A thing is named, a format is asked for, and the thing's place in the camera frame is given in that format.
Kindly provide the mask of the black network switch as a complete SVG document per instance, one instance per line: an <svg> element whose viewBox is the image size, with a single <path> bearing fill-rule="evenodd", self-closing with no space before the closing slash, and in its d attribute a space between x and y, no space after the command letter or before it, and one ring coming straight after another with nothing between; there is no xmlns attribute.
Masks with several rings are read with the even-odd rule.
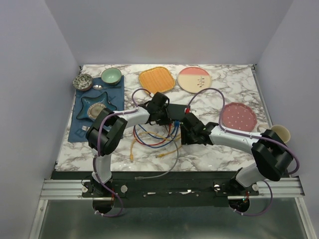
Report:
<svg viewBox="0 0 319 239"><path fill-rule="evenodd" d="M192 120L190 116L187 116L190 112L190 106L169 104L166 108L166 119L164 124L171 124L175 121L189 124Z"/></svg>

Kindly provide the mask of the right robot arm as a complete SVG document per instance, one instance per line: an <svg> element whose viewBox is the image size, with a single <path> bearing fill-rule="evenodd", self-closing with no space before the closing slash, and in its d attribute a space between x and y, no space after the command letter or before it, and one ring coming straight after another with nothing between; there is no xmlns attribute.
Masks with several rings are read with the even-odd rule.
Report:
<svg viewBox="0 0 319 239"><path fill-rule="evenodd" d="M255 162L237 170L228 183L235 195L241 195L258 181L279 181L294 158L286 144L270 129L264 133L231 130L214 122L203 124L194 114L187 113L181 120L180 130L183 145L222 145L253 156Z"/></svg>

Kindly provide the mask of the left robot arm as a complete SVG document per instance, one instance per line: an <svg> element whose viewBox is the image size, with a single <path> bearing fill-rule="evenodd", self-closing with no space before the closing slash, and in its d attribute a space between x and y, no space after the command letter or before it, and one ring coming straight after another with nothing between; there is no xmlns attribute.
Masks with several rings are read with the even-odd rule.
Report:
<svg viewBox="0 0 319 239"><path fill-rule="evenodd" d="M112 111L105 108L99 113L86 133L88 145L94 152L92 177L96 182L93 190L98 196L104 197L110 193L111 157L125 129L167 119L168 105L169 98L157 92L149 102L134 109Z"/></svg>

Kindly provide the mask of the orange woven square tray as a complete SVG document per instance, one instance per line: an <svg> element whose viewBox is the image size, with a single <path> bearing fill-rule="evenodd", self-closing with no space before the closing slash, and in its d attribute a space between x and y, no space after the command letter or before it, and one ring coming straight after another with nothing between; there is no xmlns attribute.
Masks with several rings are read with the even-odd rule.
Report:
<svg viewBox="0 0 319 239"><path fill-rule="evenodd" d="M167 92L175 87L175 79L165 67L154 67L139 74L139 82L144 89L151 93Z"/></svg>

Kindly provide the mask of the blue cloth placemat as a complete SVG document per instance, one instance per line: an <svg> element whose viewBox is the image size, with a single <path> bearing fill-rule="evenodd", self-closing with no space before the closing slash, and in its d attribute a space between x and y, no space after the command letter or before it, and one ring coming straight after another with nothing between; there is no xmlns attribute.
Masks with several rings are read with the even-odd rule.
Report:
<svg viewBox="0 0 319 239"><path fill-rule="evenodd" d="M100 77L93 79L93 85L101 85L103 87L113 87L103 82ZM81 120L76 119L76 116L78 115L78 113L80 112L82 108L82 104L81 104L82 97L98 97L103 92L106 92L108 94L108 100L117 107L117 111L124 110L124 76L122 76L120 82L114 86L121 86L121 88L106 89L106 90L100 90L100 91L94 90L93 88L91 88L90 90L85 92L76 91L68 142L70 143L86 142L87 141L85 137L86 131L82 130L82 126L90 127L93 123L93 121L88 119L81 119Z"/></svg>

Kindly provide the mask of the pink and cream plate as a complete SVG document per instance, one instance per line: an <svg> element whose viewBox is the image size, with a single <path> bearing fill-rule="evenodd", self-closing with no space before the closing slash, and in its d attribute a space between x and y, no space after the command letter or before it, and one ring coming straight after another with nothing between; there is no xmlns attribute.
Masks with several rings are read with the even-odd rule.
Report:
<svg viewBox="0 0 319 239"><path fill-rule="evenodd" d="M202 68L187 67L179 72L177 82L183 90L189 93L198 93L202 89L210 88L212 78Z"/></svg>

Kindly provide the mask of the pink dotted plate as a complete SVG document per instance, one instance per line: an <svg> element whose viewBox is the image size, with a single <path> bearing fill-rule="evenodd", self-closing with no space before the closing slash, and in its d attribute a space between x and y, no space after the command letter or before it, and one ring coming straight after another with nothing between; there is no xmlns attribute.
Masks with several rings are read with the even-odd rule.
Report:
<svg viewBox="0 0 319 239"><path fill-rule="evenodd" d="M235 130L251 132L257 124L253 110L243 103L226 104L221 116L225 127Z"/></svg>

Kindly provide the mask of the green ceramic bowl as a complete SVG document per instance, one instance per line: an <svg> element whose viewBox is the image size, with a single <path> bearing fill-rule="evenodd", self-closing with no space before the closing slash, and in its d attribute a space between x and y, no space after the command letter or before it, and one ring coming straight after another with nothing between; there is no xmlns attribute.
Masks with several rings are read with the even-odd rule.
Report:
<svg viewBox="0 0 319 239"><path fill-rule="evenodd" d="M101 74L102 81L109 85L118 84L121 80L121 77L122 72L117 68L108 68Z"/></svg>

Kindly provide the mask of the blue star-shaped dish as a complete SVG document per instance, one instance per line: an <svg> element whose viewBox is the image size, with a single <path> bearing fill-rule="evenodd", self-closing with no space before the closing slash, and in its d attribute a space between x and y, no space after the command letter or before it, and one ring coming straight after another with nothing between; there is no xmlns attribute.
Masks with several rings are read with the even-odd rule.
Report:
<svg viewBox="0 0 319 239"><path fill-rule="evenodd" d="M109 108L116 111L117 107L108 100L108 94L103 92L98 97L82 97L82 108L78 115L77 120L91 120L94 121L104 108Z"/></svg>

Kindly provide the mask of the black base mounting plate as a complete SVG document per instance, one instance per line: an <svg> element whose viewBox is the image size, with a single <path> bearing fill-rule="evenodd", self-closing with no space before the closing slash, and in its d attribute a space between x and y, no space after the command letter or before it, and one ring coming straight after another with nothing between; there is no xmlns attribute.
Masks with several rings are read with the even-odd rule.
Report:
<svg viewBox="0 0 319 239"><path fill-rule="evenodd" d="M257 196L252 187L234 183L234 171L113 172L106 185L117 193L113 196L91 178L82 187L84 198L102 200L107 205L137 207L228 207L230 200Z"/></svg>

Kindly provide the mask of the small round saucer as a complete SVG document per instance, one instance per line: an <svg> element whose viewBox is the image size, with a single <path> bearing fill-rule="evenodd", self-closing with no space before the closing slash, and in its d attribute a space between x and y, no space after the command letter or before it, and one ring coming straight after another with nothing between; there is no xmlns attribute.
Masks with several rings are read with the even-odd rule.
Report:
<svg viewBox="0 0 319 239"><path fill-rule="evenodd" d="M105 107L106 106L102 103L95 103L91 105L87 110L88 118L95 120Z"/></svg>

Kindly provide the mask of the silver metal spoon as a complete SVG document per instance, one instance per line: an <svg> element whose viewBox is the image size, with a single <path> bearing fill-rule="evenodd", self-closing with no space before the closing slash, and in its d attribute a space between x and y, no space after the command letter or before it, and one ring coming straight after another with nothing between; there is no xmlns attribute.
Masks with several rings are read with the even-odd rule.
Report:
<svg viewBox="0 0 319 239"><path fill-rule="evenodd" d="M101 86L101 85L94 85L92 88L93 88L94 90L100 91L100 90L106 90L106 89L120 89L121 86L103 87L103 86Z"/></svg>

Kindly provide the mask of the patterned small bowl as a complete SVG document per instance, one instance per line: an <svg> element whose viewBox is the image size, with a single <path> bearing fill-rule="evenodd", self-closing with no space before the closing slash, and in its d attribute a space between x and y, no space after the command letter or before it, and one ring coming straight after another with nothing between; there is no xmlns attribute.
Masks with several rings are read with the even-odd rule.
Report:
<svg viewBox="0 0 319 239"><path fill-rule="evenodd" d="M88 91L93 86L93 78L88 74L80 74L72 80L72 85L78 91Z"/></svg>

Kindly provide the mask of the cream ceramic mug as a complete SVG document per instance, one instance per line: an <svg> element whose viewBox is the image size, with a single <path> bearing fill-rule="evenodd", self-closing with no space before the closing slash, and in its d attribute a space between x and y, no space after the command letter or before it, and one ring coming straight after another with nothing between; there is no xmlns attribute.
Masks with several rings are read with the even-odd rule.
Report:
<svg viewBox="0 0 319 239"><path fill-rule="evenodd" d="M291 139L291 134L289 130L282 125L277 124L273 126L268 126L267 124L260 124L257 126L257 132L264 132L267 129L275 132L284 143L288 143Z"/></svg>

